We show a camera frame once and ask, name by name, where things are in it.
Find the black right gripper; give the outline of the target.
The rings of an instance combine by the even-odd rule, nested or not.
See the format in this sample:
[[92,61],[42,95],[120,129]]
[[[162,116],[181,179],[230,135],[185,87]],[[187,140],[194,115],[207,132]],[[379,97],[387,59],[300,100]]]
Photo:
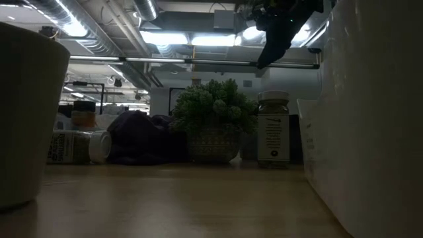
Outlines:
[[308,20],[308,0],[250,0],[246,20],[266,31],[266,44],[256,67],[263,69],[282,58],[295,36]]

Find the glass herb jar white lid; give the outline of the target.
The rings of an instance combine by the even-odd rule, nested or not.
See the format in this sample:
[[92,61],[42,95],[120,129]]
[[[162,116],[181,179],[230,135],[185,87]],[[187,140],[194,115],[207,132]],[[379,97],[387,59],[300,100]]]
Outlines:
[[258,94],[258,166],[284,168],[290,162],[289,94],[264,91]]

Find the white plastic bin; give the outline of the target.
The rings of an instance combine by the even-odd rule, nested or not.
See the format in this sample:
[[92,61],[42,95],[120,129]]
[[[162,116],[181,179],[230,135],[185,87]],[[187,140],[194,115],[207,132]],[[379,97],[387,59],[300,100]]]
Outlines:
[[339,0],[305,174],[354,238],[423,238],[423,0]]

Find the everything seasoning jar white cap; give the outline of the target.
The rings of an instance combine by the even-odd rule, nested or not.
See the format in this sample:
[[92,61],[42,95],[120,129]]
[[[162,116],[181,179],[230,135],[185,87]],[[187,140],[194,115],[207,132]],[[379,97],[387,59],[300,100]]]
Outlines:
[[83,132],[55,130],[47,164],[104,164],[110,154],[112,138],[107,131]]

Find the dark lid spice jar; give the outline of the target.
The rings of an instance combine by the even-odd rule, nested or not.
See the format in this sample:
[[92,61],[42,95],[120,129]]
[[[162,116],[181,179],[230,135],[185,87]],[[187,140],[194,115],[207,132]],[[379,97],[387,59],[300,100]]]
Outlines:
[[72,124],[81,128],[94,128],[96,126],[96,103],[86,100],[73,102],[71,112]]

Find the grey ceiling junction box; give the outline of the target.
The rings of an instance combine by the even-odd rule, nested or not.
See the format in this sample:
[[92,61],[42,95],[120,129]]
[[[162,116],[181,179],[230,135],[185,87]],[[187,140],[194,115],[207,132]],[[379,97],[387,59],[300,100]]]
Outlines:
[[219,30],[233,30],[234,12],[228,10],[215,10],[213,12],[213,28]]

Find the ceiling light panel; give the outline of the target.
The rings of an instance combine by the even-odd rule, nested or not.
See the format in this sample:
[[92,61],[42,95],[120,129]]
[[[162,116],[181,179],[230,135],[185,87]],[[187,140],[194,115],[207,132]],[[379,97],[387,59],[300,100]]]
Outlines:
[[235,34],[230,35],[213,35],[213,34],[200,34],[195,35],[191,40],[194,46],[228,46],[235,45]]
[[140,31],[144,41],[154,45],[184,45],[188,39],[184,33],[148,32]]

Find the green artificial plant in pot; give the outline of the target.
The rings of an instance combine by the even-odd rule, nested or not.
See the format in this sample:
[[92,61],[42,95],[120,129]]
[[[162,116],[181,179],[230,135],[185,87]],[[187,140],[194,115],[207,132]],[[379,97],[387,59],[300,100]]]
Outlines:
[[258,104],[238,90],[234,79],[187,87],[176,100],[171,130],[184,132],[195,163],[228,163],[240,150],[241,136],[257,128]]

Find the purple cloth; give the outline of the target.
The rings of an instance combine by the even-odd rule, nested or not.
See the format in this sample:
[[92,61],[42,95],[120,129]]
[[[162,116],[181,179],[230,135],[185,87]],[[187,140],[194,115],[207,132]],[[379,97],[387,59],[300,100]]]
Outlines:
[[107,161],[117,165],[187,163],[187,136],[173,132],[169,116],[135,110],[119,115],[107,128],[112,145]]

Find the white cup at left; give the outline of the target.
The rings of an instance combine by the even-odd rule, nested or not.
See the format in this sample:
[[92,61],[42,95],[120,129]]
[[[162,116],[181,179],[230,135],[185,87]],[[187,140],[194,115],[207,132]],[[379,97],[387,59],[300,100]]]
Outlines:
[[0,212],[38,195],[70,53],[0,22]]

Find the silver frame bar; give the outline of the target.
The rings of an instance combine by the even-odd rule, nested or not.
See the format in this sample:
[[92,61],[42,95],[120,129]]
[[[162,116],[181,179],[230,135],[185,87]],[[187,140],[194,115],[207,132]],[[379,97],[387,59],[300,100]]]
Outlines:
[[204,64],[204,65],[230,65],[243,67],[256,67],[257,69],[271,68],[291,68],[291,69],[319,69],[316,63],[270,63],[260,66],[256,61],[230,61],[217,59],[189,59],[189,58],[132,58],[132,57],[112,57],[112,56],[70,56],[71,61],[100,61],[100,62],[142,62],[142,63],[175,63],[175,64]]

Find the black rectangular frame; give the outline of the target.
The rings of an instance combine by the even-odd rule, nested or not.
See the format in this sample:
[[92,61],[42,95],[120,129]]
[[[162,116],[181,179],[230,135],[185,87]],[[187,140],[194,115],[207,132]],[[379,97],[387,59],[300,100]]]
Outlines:
[[177,104],[177,100],[181,93],[183,93],[186,89],[180,87],[171,87],[169,89],[169,116],[173,114],[173,110]]

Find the silver spiral ventilation duct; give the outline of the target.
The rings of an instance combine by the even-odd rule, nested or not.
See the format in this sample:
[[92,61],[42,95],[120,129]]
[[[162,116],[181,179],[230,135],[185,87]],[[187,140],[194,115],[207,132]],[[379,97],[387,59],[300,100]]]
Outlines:
[[155,20],[159,15],[159,10],[155,0],[133,0],[134,7],[140,18],[144,21]]

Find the black metal rack frame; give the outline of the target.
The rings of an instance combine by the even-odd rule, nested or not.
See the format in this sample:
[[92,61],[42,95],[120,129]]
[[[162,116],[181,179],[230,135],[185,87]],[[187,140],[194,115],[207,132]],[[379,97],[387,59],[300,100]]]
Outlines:
[[[99,86],[101,87],[100,92],[100,114],[103,112],[104,104],[104,92],[105,84],[104,83],[88,83],[84,81],[74,81],[71,83],[73,86],[87,87],[87,86]],[[95,112],[96,111],[96,102],[85,101],[85,100],[76,100],[73,102],[73,110],[80,112]]]

